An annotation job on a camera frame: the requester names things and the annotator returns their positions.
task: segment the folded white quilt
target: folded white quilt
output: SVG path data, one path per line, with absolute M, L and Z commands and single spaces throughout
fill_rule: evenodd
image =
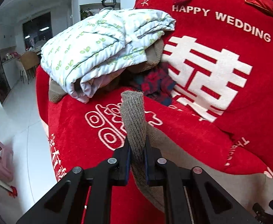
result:
M 88 102 L 123 68 L 146 61 L 145 49 L 175 22 L 160 10 L 103 10 L 50 39 L 41 66 L 65 92 Z

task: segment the pink stool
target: pink stool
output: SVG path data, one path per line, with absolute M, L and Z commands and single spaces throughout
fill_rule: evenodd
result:
M 13 173 L 9 170 L 9 160 L 12 162 L 13 151 L 10 147 L 3 145 L 0 142 L 0 179 L 4 182 L 11 182 L 13 180 Z

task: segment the cabinet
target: cabinet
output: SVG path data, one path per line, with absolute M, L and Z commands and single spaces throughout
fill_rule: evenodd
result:
M 5 76 L 7 78 L 9 87 L 12 89 L 14 85 L 18 82 L 20 79 L 20 71 L 16 65 L 17 58 L 10 59 L 7 62 L 3 63 L 3 69 Z
M 0 25 L 0 49 L 16 46 L 14 27 Z

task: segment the window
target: window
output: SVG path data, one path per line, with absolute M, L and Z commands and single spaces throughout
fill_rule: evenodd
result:
M 23 24 L 23 36 L 26 50 L 37 48 L 53 37 L 51 29 L 51 13 L 45 13 Z

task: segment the chair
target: chair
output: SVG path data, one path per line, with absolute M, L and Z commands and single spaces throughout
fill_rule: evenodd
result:
M 27 73 L 27 79 L 28 79 L 28 74 L 30 74 L 29 72 L 30 69 L 33 69 L 32 77 L 34 77 L 34 73 L 35 73 L 34 68 L 36 68 L 36 66 L 40 64 L 37 54 L 33 51 L 25 52 L 21 56 L 21 63 L 23 64 L 24 69 Z
M 0 179 L 5 182 L 11 182 L 13 180 L 13 173 L 9 169 L 9 160 L 12 160 L 13 151 L 10 147 L 3 145 L 0 142 Z
M 29 83 L 29 79 L 28 79 L 27 72 L 26 72 L 26 70 L 25 70 L 23 64 L 21 63 L 21 61 L 18 60 L 18 59 L 16 60 L 16 66 L 17 66 L 18 69 L 20 70 L 21 81 L 23 81 L 23 83 L 25 83 L 25 81 L 24 81 L 24 74 L 25 74 L 25 77 L 26 77 L 26 79 L 27 79 L 27 81 L 28 81 L 28 83 Z

